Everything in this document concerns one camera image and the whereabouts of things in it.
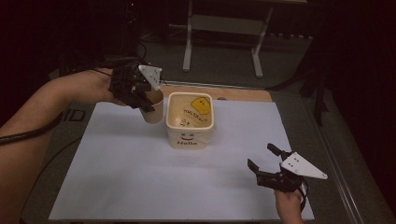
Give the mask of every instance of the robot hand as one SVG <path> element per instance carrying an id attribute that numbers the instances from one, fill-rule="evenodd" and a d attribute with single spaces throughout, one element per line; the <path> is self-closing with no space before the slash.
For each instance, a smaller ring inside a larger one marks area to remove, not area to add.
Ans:
<path id="1" fill-rule="evenodd" d="M 162 69 L 135 61 L 113 69 L 109 90 L 131 108 L 154 111 L 145 91 L 159 90 Z"/>
<path id="2" fill-rule="evenodd" d="M 301 157 L 297 152 L 286 152 L 273 144 L 268 144 L 267 148 L 275 155 L 281 156 L 280 172 L 271 174 L 260 171 L 259 166 L 252 160 L 247 159 L 248 168 L 256 174 L 257 185 L 283 192 L 299 190 L 303 195 L 301 204 L 301 210 L 303 211 L 308 194 L 308 186 L 304 176 L 327 179 L 327 175 Z"/>

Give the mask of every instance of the white container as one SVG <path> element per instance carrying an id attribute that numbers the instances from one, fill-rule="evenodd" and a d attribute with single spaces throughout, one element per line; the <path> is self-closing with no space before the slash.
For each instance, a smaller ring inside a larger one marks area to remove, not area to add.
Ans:
<path id="1" fill-rule="evenodd" d="M 205 148 L 212 140 L 214 123 L 210 95 L 198 92 L 173 92 L 169 95 L 166 126 L 172 148 Z"/>

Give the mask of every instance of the human arm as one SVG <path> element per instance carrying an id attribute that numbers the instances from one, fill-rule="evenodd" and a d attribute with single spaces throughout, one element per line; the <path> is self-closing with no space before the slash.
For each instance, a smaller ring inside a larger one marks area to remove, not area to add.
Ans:
<path id="1" fill-rule="evenodd" d="M 100 69 L 111 74 L 110 69 Z M 51 123 L 72 102 L 122 105 L 108 91 L 110 77 L 85 71 L 56 78 L 35 92 L 1 128 L 0 136 L 24 133 Z M 0 223 L 18 223 L 35 183 L 51 131 L 0 146 Z"/>
<path id="2" fill-rule="evenodd" d="M 282 192 L 275 190 L 276 211 L 283 224 L 303 224 L 301 217 L 301 198 L 299 190 Z"/>

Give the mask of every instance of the white paper sheet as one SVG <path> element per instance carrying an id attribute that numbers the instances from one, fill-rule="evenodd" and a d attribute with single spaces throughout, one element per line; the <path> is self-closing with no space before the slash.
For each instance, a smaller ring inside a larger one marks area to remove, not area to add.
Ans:
<path id="1" fill-rule="evenodd" d="M 139 110 L 98 104 L 49 219 L 279 219 L 273 190 L 257 186 L 247 165 L 251 159 L 279 172 L 281 159 L 267 144 L 290 151 L 276 104 L 214 101 L 214 107 L 214 140 L 186 150 L 169 147 L 164 119 L 147 124 Z M 303 218 L 314 218 L 309 202 Z"/>

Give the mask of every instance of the black wire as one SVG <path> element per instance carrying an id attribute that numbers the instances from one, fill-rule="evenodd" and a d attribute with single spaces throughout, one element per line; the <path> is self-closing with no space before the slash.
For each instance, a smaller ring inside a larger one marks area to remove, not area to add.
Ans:
<path id="1" fill-rule="evenodd" d="M 102 72 L 102 71 L 97 70 L 97 69 L 95 69 L 95 68 L 93 68 L 93 69 L 91 69 L 91 70 L 93 70 L 93 71 L 95 71 L 95 72 L 98 72 L 98 73 L 100 73 L 100 74 L 103 74 L 103 75 L 105 75 L 105 76 L 108 76 L 108 77 L 113 77 L 113 76 L 111 76 L 109 73 Z"/>
<path id="2" fill-rule="evenodd" d="M 309 187 L 308 187 L 308 182 L 306 182 L 306 180 L 303 180 L 303 184 L 305 185 L 305 193 L 301 188 L 298 188 L 298 190 L 300 191 L 302 197 L 303 197 L 303 201 L 301 202 L 301 211 L 303 212 L 304 208 L 305 208 L 305 204 L 306 204 L 306 198 L 308 197 L 308 191 L 309 191 Z"/>
<path id="3" fill-rule="evenodd" d="M 168 83 L 166 83 L 165 79 L 163 79 L 162 77 L 160 77 L 160 81 L 162 81 L 163 83 L 165 83 L 165 86 L 168 85 Z"/>
<path id="4" fill-rule="evenodd" d="M 79 140 L 81 140 L 81 139 L 82 139 L 82 137 L 78 137 L 78 138 L 76 138 L 75 140 L 71 141 L 69 144 L 67 144 L 66 146 L 62 147 L 57 153 L 55 153 L 55 155 L 53 155 L 53 156 L 49 159 L 49 161 L 47 162 L 47 164 L 44 165 L 43 168 L 41 168 L 40 173 L 38 173 L 37 178 L 35 179 L 35 183 L 34 183 L 33 186 L 32 186 L 32 190 L 33 190 L 33 188 L 35 187 L 35 185 L 37 184 L 38 179 L 40 178 L 40 176 L 41 176 L 41 175 L 44 173 L 44 171 L 49 167 L 49 165 L 53 162 L 53 160 L 55 160 L 55 158 L 58 157 L 59 154 L 61 154 L 63 151 L 65 151 L 68 147 L 72 146 L 73 144 L 75 144 L 77 141 L 79 141 Z"/>
<path id="5" fill-rule="evenodd" d="M 137 43 L 140 44 L 143 47 L 145 52 L 143 53 L 142 59 L 145 59 L 146 55 L 148 53 L 148 48 L 146 48 L 146 46 L 141 41 L 138 41 Z"/>
<path id="6" fill-rule="evenodd" d="M 34 137 L 37 137 L 43 133 L 46 133 L 47 131 L 55 128 L 62 121 L 63 116 L 64 116 L 63 113 L 59 114 L 59 116 L 55 120 L 53 120 L 51 123 L 45 125 L 42 128 L 36 129 L 36 130 L 32 130 L 32 131 L 25 132 L 25 133 L 15 133 L 12 135 L 1 136 L 0 137 L 0 146 L 14 143 L 14 142 L 19 142 L 19 141 L 26 140 L 29 138 L 34 138 Z"/>
<path id="7" fill-rule="evenodd" d="M 115 61 L 104 61 L 104 62 L 99 62 L 99 63 L 84 64 L 76 69 L 73 69 L 67 75 L 78 73 L 78 72 L 83 72 L 83 71 L 87 71 L 87 70 L 92 70 L 93 68 L 98 68 L 98 67 L 102 67 L 102 68 L 123 67 L 130 63 L 136 63 L 136 62 L 147 64 L 144 61 L 144 59 L 140 58 L 140 57 L 123 57 L 123 58 L 117 59 Z"/>

